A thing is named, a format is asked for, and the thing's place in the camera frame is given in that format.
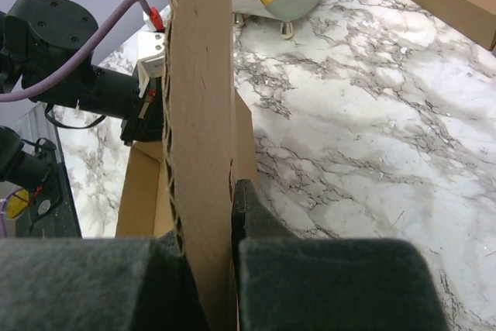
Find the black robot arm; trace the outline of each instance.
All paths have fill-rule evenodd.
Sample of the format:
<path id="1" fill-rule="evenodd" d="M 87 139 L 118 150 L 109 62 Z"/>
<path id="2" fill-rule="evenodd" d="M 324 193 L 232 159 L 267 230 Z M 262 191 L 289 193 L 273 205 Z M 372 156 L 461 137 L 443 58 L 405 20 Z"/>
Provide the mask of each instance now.
<path id="1" fill-rule="evenodd" d="M 69 0 L 17 0 L 0 13 L 0 93 L 10 92 L 21 80 L 34 86 L 65 64 L 97 31 L 91 13 Z M 157 141 L 162 135 L 161 84 L 143 116 L 136 76 L 91 64 L 92 53 L 72 73 L 31 101 L 123 119 L 125 142 Z"/>

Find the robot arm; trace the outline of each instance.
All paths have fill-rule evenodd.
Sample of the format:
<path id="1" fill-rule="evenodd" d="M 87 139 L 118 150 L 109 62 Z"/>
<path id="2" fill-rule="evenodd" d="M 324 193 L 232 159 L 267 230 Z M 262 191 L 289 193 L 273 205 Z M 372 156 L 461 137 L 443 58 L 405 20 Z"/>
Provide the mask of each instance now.
<path id="1" fill-rule="evenodd" d="M 68 0 L 17 0 L 9 12 L 0 12 L 0 102 L 8 101 L 5 94 L 19 80 L 24 90 L 38 88 L 60 67 L 72 64 L 69 75 L 48 89 L 37 89 L 39 93 L 29 98 L 48 104 L 45 116 L 51 123 L 70 128 L 50 117 L 51 108 L 61 105 L 101 115 L 92 125 L 106 116 L 121 119 L 121 140 L 128 145 L 161 140 L 163 23 L 156 9 L 145 16 L 149 29 L 156 31 L 139 33 L 138 66 L 130 76 L 91 64 L 92 50 L 74 66 L 74 55 L 88 48 L 98 30 L 88 10 Z M 57 146 L 41 140 L 33 144 L 34 153 L 26 152 L 20 136 L 0 126 L 0 182 L 9 181 L 29 193 L 29 207 L 16 221 L 18 228 L 22 225 L 16 235 L 81 236 L 67 171 L 56 159 Z"/>
<path id="2" fill-rule="evenodd" d="M 17 0 L 7 14 L 0 13 L 0 94 L 11 92 L 19 79 L 23 89 L 38 84 L 67 63 L 97 30 L 95 18 L 74 2 Z M 149 34 L 163 39 L 163 33 Z M 128 144 L 161 140 L 159 77 L 141 74 L 154 76 L 143 87 L 137 76 L 97 67 L 91 58 L 92 53 L 65 79 L 30 100 L 122 119 L 121 139 Z"/>

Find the metal leg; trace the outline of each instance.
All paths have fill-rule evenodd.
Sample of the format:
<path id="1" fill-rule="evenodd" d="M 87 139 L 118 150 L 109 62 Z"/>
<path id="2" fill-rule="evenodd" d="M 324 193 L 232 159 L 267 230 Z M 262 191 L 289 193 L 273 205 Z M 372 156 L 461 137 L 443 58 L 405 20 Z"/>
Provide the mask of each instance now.
<path id="1" fill-rule="evenodd" d="M 295 34 L 292 22 L 281 22 L 281 36 L 285 39 L 291 39 Z"/>
<path id="2" fill-rule="evenodd" d="M 245 26 L 245 19 L 243 15 L 241 13 L 233 13 L 232 24 L 238 29 L 241 29 L 243 26 Z"/>

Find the black foam pad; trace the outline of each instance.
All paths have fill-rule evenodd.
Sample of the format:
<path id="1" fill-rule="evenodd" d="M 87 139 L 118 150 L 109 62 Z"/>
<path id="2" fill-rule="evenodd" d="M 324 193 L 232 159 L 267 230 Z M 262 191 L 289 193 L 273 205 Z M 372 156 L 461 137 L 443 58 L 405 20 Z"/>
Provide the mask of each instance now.
<path id="1" fill-rule="evenodd" d="M 208 330 L 189 267 L 157 240 L 0 241 L 0 329 Z"/>
<path id="2" fill-rule="evenodd" d="M 398 240 L 246 239 L 242 331 L 448 330 L 429 270 Z"/>

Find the marble countertop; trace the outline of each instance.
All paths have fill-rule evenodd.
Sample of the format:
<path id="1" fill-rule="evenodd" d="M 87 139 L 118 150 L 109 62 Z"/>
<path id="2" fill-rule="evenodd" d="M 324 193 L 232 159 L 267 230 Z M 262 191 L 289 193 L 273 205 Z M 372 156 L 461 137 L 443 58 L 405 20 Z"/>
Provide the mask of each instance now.
<path id="1" fill-rule="evenodd" d="M 496 329 L 496 58 L 409 0 L 325 0 L 295 31 L 235 32 L 267 204 L 302 236 L 414 243 L 452 328 Z M 135 63 L 136 35 L 103 66 Z M 85 237 L 115 232 L 119 134 L 60 131 Z"/>

